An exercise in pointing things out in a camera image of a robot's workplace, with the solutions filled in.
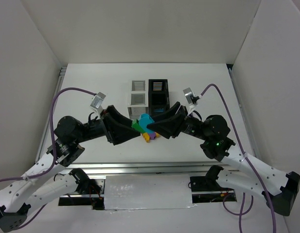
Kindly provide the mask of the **teal rounded lego brick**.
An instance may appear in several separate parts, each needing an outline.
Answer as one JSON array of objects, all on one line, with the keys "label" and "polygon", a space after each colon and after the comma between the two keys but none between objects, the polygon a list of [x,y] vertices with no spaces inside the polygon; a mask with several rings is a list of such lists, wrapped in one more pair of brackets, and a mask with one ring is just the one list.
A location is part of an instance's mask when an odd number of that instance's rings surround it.
[{"label": "teal rounded lego brick", "polygon": [[154,123],[154,120],[151,118],[149,114],[141,114],[139,116],[139,125],[142,127],[142,129],[147,133],[154,133],[151,129],[147,128],[147,125]]}]

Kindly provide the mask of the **green lego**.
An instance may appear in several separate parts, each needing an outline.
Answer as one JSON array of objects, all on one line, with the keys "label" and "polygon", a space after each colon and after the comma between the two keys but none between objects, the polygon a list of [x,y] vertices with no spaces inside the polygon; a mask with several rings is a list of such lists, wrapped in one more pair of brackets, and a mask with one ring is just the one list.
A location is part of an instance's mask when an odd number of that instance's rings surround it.
[{"label": "green lego", "polygon": [[131,127],[134,130],[140,132],[141,134],[146,133],[146,131],[139,125],[139,122],[138,122],[137,119],[135,119],[135,120],[132,121]]}]

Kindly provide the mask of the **teal small lego brick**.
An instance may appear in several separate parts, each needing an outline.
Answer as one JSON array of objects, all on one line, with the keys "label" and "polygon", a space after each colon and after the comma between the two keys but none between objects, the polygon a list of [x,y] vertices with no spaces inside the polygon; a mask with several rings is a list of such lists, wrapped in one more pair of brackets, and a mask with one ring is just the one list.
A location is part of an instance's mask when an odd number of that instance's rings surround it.
[{"label": "teal small lego brick", "polygon": [[161,114],[164,112],[164,109],[163,108],[156,108],[152,111],[152,114],[153,115],[158,115],[158,114]]}]

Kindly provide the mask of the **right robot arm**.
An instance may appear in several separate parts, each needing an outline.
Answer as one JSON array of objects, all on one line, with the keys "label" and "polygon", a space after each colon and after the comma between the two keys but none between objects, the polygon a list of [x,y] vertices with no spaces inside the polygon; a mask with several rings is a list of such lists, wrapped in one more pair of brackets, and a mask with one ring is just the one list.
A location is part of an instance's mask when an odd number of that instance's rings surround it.
[{"label": "right robot arm", "polygon": [[205,121],[189,116],[185,106],[177,102],[171,109],[153,118],[147,128],[169,139],[180,133],[203,140],[200,145],[209,159],[231,166],[244,177],[213,166],[207,172],[210,183],[222,188],[239,189],[266,201],[274,212],[289,216],[300,188],[300,175],[280,171],[256,157],[242,153],[228,138],[230,128],[221,115],[211,115]]}]

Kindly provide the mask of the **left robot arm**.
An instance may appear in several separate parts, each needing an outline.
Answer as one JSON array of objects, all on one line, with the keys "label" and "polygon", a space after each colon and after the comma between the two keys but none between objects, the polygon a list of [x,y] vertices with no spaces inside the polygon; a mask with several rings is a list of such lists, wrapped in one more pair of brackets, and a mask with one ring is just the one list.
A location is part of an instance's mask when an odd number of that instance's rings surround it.
[{"label": "left robot arm", "polygon": [[132,120],[112,105],[102,111],[102,118],[89,118],[87,123],[65,116],[53,133],[56,140],[47,152],[21,177],[12,178],[12,183],[0,190],[0,229],[5,233],[22,228],[32,212],[62,195],[100,193],[96,181],[80,168],[48,183],[84,152],[82,142],[106,136],[110,143],[118,145],[140,136],[132,128]]}]

